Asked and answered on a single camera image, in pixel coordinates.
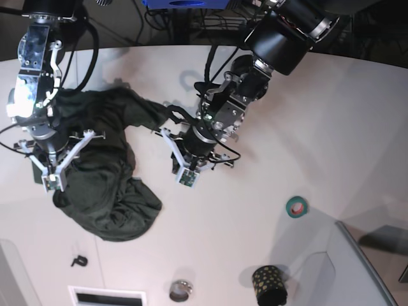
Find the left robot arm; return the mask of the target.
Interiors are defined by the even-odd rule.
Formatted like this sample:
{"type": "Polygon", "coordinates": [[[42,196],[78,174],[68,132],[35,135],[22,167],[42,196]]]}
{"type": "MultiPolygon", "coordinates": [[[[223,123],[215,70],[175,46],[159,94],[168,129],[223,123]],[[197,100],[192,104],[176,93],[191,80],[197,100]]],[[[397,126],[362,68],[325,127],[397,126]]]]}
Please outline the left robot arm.
{"type": "Polygon", "coordinates": [[[268,90],[273,72],[290,75],[305,54],[337,25],[340,15],[315,1],[274,1],[244,40],[249,54],[231,56],[224,80],[215,84],[210,67],[216,47],[207,57],[204,82],[195,83],[200,94],[197,118],[182,136],[181,151],[193,161],[220,163],[214,148],[238,129],[250,103],[268,90]]]}

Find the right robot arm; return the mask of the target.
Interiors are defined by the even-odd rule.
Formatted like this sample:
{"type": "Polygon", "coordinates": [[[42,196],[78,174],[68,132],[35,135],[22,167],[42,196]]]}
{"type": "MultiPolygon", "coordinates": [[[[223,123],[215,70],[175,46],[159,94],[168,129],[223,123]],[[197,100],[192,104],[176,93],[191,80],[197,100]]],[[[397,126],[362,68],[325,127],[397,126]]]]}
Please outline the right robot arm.
{"type": "Polygon", "coordinates": [[[81,36],[87,12],[82,1],[24,1],[20,15],[31,19],[17,48],[20,68],[6,113],[26,128],[46,154],[56,155],[68,143],[55,99],[62,92],[59,63],[66,48],[81,36]]]}

